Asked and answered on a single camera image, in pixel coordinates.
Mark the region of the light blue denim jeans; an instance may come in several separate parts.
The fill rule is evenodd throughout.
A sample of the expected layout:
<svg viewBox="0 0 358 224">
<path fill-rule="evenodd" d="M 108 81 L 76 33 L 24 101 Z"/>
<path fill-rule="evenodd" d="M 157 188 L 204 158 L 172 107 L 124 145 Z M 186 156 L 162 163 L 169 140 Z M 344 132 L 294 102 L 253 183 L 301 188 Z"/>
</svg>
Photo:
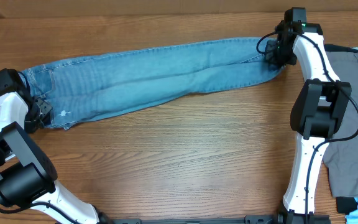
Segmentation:
<svg viewBox="0 0 358 224">
<path fill-rule="evenodd" d="M 240 37 L 68 58 L 21 71 L 52 106 L 47 128 L 72 126 L 161 105 L 194 93 L 245 88 L 275 78 L 258 38 Z"/>
</svg>

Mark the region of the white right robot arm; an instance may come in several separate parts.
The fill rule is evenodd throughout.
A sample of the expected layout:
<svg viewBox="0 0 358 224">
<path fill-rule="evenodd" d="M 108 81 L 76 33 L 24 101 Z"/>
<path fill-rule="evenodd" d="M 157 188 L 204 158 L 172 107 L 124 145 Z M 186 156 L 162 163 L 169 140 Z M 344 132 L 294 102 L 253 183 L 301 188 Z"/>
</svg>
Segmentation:
<svg viewBox="0 0 358 224">
<path fill-rule="evenodd" d="M 305 83 L 291 109 L 296 151 L 290 183 L 272 223 L 329 223 L 315 215 L 314 195 L 323 155 L 339 131 L 351 86 L 341 82 L 328 61 L 318 24 L 281 21 L 277 39 L 269 41 L 265 58 L 274 64 L 299 63 Z"/>
</svg>

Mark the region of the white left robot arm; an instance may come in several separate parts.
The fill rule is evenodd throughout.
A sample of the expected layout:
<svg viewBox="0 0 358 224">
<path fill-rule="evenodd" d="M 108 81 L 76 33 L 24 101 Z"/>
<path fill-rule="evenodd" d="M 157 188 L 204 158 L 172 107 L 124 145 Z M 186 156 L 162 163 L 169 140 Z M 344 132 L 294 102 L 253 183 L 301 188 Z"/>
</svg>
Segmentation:
<svg viewBox="0 0 358 224">
<path fill-rule="evenodd" d="M 0 91 L 0 213 L 40 211 L 58 223 L 109 223 L 92 204 L 72 194 L 51 160 L 25 128 L 37 100 L 22 91 Z"/>
</svg>

